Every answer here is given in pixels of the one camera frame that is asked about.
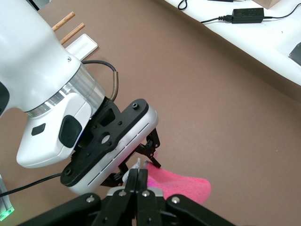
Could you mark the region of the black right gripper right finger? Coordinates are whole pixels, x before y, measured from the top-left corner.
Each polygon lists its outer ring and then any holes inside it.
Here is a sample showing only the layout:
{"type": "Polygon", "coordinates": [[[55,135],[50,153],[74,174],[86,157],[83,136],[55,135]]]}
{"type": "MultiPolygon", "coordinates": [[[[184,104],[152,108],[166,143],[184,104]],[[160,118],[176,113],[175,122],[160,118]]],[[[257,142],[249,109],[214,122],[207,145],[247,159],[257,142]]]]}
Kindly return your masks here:
{"type": "Polygon", "coordinates": [[[147,186],[148,171],[138,174],[138,225],[232,226],[225,218],[181,194],[166,200],[161,189],[147,186]]]}

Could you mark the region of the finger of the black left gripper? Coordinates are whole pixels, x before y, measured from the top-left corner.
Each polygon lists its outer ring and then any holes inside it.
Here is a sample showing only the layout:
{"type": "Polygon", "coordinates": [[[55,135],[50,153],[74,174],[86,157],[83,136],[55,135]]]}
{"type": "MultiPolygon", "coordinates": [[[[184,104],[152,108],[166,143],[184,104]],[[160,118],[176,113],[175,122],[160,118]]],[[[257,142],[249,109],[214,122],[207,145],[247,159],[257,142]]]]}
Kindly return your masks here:
{"type": "Polygon", "coordinates": [[[153,163],[156,168],[161,168],[161,164],[156,160],[155,152],[160,146],[160,140],[156,128],[146,137],[146,144],[139,144],[138,153],[142,154],[153,163]]]}
{"type": "Polygon", "coordinates": [[[118,166],[119,172],[118,173],[111,173],[102,183],[102,186],[106,187],[116,187],[121,186],[123,184],[123,176],[128,171],[128,166],[125,162],[122,162],[118,166]]]}

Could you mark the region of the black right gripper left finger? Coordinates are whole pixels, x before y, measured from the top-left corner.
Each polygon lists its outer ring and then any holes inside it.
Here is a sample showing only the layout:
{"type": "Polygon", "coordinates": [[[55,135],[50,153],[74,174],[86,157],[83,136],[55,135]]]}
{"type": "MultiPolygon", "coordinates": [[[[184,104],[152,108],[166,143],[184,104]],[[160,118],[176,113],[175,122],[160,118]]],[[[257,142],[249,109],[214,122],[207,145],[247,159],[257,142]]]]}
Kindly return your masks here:
{"type": "Polygon", "coordinates": [[[138,179],[138,169],[129,171],[126,186],[116,187],[113,195],[101,200],[94,193],[81,195],[45,213],[35,216],[22,226],[120,226],[131,221],[131,205],[138,179]]]}

